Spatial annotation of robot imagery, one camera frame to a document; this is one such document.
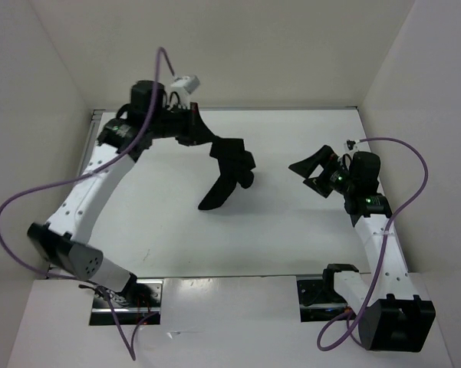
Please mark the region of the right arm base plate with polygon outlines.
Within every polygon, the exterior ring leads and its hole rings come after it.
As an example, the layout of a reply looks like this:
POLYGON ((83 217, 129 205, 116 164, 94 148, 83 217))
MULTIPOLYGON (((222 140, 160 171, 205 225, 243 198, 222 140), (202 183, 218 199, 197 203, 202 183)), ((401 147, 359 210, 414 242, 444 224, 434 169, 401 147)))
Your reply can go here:
POLYGON ((296 285, 302 323, 330 321, 351 310, 343 297, 325 287, 321 276, 297 277, 296 285))

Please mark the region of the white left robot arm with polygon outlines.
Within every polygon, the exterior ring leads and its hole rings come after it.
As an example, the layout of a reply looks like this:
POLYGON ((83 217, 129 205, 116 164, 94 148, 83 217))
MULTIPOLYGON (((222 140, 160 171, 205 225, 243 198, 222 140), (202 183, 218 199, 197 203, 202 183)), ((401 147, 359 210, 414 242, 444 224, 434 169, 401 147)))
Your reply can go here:
POLYGON ((108 199, 155 139, 175 138, 186 146, 212 143, 191 96, 195 75, 175 77, 168 87, 152 80, 136 82, 124 104, 97 137, 89 163, 60 208, 27 235, 39 254, 64 275, 110 293, 120 306, 131 305, 145 290, 137 276, 91 246, 92 231, 108 199))

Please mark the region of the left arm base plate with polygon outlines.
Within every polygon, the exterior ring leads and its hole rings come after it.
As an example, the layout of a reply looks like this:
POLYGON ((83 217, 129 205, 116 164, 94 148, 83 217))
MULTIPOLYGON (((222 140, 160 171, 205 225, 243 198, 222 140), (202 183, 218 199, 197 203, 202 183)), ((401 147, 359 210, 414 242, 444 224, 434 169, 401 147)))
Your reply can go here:
MULTIPOLYGON (((141 279, 138 281, 140 296, 126 301, 110 291, 110 300, 120 325, 135 326, 159 325, 163 291, 162 279, 141 279)), ((89 319, 90 326, 113 326, 114 317, 106 298, 98 291, 94 292, 89 319)))

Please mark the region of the black skirt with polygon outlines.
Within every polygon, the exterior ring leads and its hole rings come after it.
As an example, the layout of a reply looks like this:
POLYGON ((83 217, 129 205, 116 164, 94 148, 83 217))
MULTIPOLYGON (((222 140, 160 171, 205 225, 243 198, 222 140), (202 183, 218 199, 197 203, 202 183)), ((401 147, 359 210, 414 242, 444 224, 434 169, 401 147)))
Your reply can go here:
POLYGON ((219 177, 198 205, 198 210, 209 211, 221 207, 237 185, 248 189, 254 181, 256 167, 252 153, 245 149, 240 138, 217 137, 209 155, 217 160, 219 177))

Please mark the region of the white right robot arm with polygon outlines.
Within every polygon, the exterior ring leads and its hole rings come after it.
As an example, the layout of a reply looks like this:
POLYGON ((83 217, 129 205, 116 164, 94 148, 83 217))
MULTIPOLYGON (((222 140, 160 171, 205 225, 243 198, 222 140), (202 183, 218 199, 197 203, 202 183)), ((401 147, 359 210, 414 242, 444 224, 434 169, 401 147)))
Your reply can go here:
POLYGON ((351 338, 365 350, 419 353, 436 316, 432 301, 420 296, 410 279, 394 227, 399 215, 379 190, 380 157, 361 151, 357 142, 346 143, 339 156, 327 145, 289 169, 304 184, 327 198, 336 192, 344 199, 345 212, 360 238, 371 270, 366 282, 352 264, 329 264, 323 271, 321 293, 329 301, 343 298, 346 311, 327 322, 344 319, 346 331, 335 342, 317 346, 330 351, 351 338))

